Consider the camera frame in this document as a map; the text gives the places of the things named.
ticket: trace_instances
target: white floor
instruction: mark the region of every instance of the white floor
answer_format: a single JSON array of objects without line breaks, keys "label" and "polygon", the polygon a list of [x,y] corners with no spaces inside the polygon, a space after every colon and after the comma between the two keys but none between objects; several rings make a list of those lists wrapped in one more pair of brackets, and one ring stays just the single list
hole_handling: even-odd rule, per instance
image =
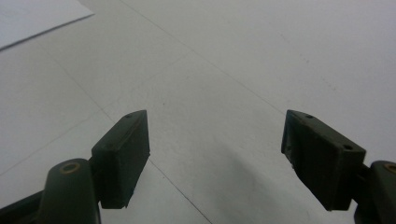
[{"label": "white floor", "polygon": [[353,223],[280,153],[288,108],[396,161],[391,0],[81,0],[95,15],[0,51],[0,206],[147,109],[151,157],[103,223]]}]

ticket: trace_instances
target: paper sheet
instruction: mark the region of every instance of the paper sheet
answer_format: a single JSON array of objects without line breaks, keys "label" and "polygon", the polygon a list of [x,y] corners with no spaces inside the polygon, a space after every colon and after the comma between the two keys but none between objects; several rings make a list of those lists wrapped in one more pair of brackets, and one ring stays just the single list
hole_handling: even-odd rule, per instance
[{"label": "paper sheet", "polygon": [[92,14],[75,0],[0,0],[0,50]]}]

